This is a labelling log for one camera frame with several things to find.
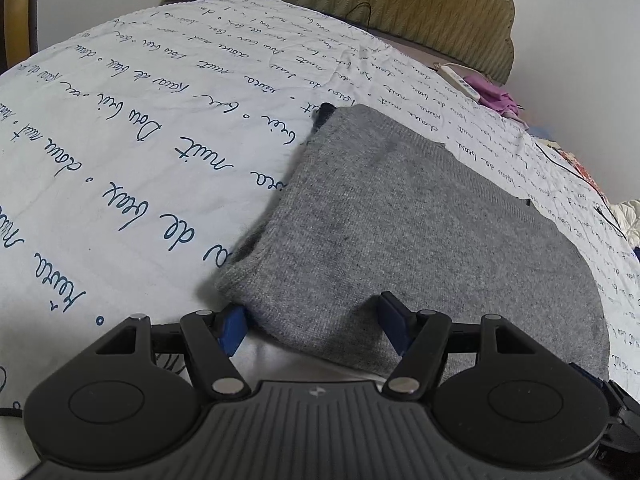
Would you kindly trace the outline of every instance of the black cable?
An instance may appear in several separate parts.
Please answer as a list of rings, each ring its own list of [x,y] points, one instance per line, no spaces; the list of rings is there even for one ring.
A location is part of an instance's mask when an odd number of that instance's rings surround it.
[[[544,156],[546,156],[546,160],[548,160],[549,162],[551,162],[551,163],[555,164],[556,166],[559,166],[559,167],[560,167],[560,168],[562,168],[563,170],[568,171],[568,172],[569,172],[569,173],[571,173],[573,176],[578,177],[581,181],[584,181],[584,182],[586,182],[587,184],[589,184],[589,187],[591,187],[591,189],[593,189],[593,186],[591,185],[591,183],[590,183],[586,178],[584,178],[581,174],[574,173],[574,172],[573,172],[573,171],[571,171],[568,167],[566,167],[566,166],[564,166],[563,164],[559,164],[558,162],[554,161],[550,156],[548,156],[548,155],[546,154],[546,151],[542,149],[542,146],[540,146],[540,145],[539,145],[537,142],[535,142],[535,141],[534,141],[534,144],[538,147],[538,149],[542,152],[542,154],[543,154]],[[610,211],[609,206],[608,206],[608,205],[607,205],[607,203],[604,201],[604,199],[603,199],[602,195],[601,195],[600,193],[598,193],[598,196],[600,197],[600,200],[602,201],[602,203],[603,203],[603,204],[605,205],[605,207],[607,208],[607,211]],[[599,207],[599,206],[596,208],[596,211],[597,211],[598,213],[600,213],[600,214],[602,215],[602,217],[603,217],[603,218],[604,218],[604,219],[605,219],[605,220],[606,220],[606,221],[611,225],[611,227],[613,227],[616,231],[618,231],[618,232],[620,233],[620,235],[621,235],[621,236],[622,236],[622,237],[623,237],[623,238],[628,242],[628,240],[627,240],[627,238],[626,238],[626,236],[625,236],[624,232],[623,232],[623,231],[622,231],[622,229],[620,228],[620,224],[618,223],[618,219],[617,219],[614,215],[612,215],[612,216],[613,216],[613,219],[616,221],[616,224],[618,224],[618,227],[616,227],[615,225],[613,225],[613,222],[611,222],[611,221],[610,221],[606,216],[604,216],[604,213],[602,212],[602,210],[600,209],[600,207]]]
[[[353,9],[351,9],[349,12],[347,12],[344,17],[348,18],[349,14],[351,14],[354,10],[356,10],[358,7],[361,6],[367,6],[369,7],[369,16],[367,17],[367,32],[369,31],[369,23],[371,21],[371,13],[373,12],[373,9],[371,9],[371,4],[369,2],[360,2],[359,4],[357,4],[355,7],[353,7]]]
[[[0,416],[14,416],[22,418],[22,410],[17,408],[0,408]]]

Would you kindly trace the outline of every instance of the gray knit fabric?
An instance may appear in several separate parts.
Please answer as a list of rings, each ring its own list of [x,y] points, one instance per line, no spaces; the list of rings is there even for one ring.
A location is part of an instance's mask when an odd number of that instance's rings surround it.
[[[559,358],[608,377],[589,267],[552,221],[363,105],[313,134],[270,215],[217,280],[279,341],[387,375],[399,361],[372,296],[454,322],[507,317]],[[452,355],[449,373],[473,364]]]

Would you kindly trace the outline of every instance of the bed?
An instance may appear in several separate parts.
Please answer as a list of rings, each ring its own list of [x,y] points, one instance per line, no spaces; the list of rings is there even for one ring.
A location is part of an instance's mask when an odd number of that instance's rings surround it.
[[[221,308],[211,277],[286,192],[323,102],[380,110],[551,218],[598,285],[610,376],[640,397],[640,264],[564,159],[360,28],[281,0],[197,0],[0,78],[0,407],[132,312]],[[254,384],[366,376],[255,334],[234,363]]]

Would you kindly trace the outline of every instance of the pink fabric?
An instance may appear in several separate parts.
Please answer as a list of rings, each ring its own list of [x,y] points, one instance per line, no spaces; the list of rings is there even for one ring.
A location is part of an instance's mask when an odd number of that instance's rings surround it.
[[[466,76],[465,81],[480,94],[479,103],[481,105],[495,110],[500,115],[505,110],[511,110],[514,114],[518,114],[518,105],[509,93],[503,92],[496,85],[489,83],[484,77],[472,74]]]

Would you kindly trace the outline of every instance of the white logo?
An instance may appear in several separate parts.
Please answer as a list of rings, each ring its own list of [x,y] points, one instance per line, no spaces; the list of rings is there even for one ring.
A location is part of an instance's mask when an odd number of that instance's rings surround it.
[[[311,388],[309,393],[314,397],[321,397],[326,393],[326,390],[321,386],[316,386],[315,388]]]

